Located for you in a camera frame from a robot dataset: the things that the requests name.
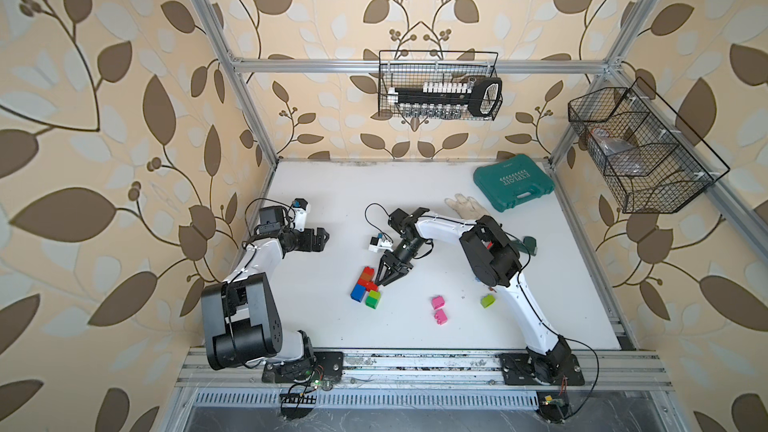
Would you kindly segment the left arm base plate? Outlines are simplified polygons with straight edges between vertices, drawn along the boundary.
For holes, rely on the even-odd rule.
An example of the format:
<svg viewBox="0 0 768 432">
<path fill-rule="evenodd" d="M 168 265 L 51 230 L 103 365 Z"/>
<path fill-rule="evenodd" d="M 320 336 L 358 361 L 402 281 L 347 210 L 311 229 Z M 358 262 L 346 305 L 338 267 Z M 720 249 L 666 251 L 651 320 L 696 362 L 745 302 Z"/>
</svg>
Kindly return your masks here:
<svg viewBox="0 0 768 432">
<path fill-rule="evenodd" d="M 315 351 L 300 360 L 268 362 L 262 381 L 268 384 L 335 385 L 342 379 L 343 362 L 341 351 Z"/>
</svg>

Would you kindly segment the dark blue lego brick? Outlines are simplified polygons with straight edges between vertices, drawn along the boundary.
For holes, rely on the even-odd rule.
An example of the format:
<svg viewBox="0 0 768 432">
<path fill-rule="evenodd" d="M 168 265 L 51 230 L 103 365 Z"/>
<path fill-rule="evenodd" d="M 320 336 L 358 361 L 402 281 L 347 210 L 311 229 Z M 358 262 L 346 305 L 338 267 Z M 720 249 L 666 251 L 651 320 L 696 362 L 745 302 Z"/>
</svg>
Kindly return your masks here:
<svg viewBox="0 0 768 432">
<path fill-rule="evenodd" d="M 356 302 L 362 302 L 366 293 L 367 290 L 363 285 L 356 284 L 350 293 L 350 298 Z"/>
</svg>

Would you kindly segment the dark green lego brick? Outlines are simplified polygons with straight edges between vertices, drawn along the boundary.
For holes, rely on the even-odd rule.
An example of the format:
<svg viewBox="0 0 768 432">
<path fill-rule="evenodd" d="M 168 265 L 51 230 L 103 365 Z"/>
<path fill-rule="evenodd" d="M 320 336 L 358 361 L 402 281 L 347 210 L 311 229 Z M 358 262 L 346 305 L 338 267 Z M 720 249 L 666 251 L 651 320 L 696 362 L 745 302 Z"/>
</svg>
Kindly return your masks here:
<svg viewBox="0 0 768 432">
<path fill-rule="evenodd" d="M 378 303 L 379 303 L 379 300 L 374 297 L 367 297 L 365 300 L 365 305 L 372 309 L 376 309 L 378 306 Z"/>
</svg>

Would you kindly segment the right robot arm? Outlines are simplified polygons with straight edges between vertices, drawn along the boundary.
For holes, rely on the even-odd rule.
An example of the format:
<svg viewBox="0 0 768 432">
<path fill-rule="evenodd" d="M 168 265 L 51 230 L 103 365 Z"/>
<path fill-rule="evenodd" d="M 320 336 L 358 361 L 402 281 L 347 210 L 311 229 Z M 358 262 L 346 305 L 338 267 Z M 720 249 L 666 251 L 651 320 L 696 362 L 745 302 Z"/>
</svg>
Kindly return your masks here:
<svg viewBox="0 0 768 432">
<path fill-rule="evenodd" d="M 530 374 L 541 383 L 553 384 L 579 370 L 568 340 L 550 325 L 530 292 L 518 248 L 495 219 L 484 215 L 464 221 L 420 207 L 410 213 L 393 211 L 388 224 L 399 234 L 400 242 L 383 252 L 376 285 L 388 286 L 405 277 L 423 246 L 458 244 L 476 279 L 493 288 L 509 305 L 525 340 Z"/>
</svg>

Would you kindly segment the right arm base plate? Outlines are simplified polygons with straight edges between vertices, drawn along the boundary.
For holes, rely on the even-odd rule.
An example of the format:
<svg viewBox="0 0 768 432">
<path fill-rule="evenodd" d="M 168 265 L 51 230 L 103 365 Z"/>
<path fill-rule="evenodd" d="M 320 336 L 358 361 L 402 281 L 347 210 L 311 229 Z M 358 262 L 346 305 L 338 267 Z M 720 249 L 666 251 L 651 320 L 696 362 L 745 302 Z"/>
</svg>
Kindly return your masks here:
<svg viewBox="0 0 768 432">
<path fill-rule="evenodd" d="M 586 380 L 575 355 L 551 363 L 547 358 L 525 353 L 497 355 L 503 382 L 507 386 L 584 386 Z"/>
</svg>

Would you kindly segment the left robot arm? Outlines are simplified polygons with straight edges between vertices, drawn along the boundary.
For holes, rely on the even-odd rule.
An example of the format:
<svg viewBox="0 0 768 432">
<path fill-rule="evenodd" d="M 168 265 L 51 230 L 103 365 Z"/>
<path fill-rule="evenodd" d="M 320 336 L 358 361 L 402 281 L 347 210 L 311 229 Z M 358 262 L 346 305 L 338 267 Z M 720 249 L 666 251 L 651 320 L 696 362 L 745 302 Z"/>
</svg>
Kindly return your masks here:
<svg viewBox="0 0 768 432">
<path fill-rule="evenodd" d="M 322 227 L 308 228 L 310 205 L 296 198 L 273 201 L 258 212 L 258 223 L 233 271 L 201 295 L 204 345 L 214 370 L 245 367 L 262 360 L 289 381 L 303 382 L 317 359 L 303 331 L 285 330 L 269 283 L 290 252 L 319 253 L 330 238 Z"/>
</svg>

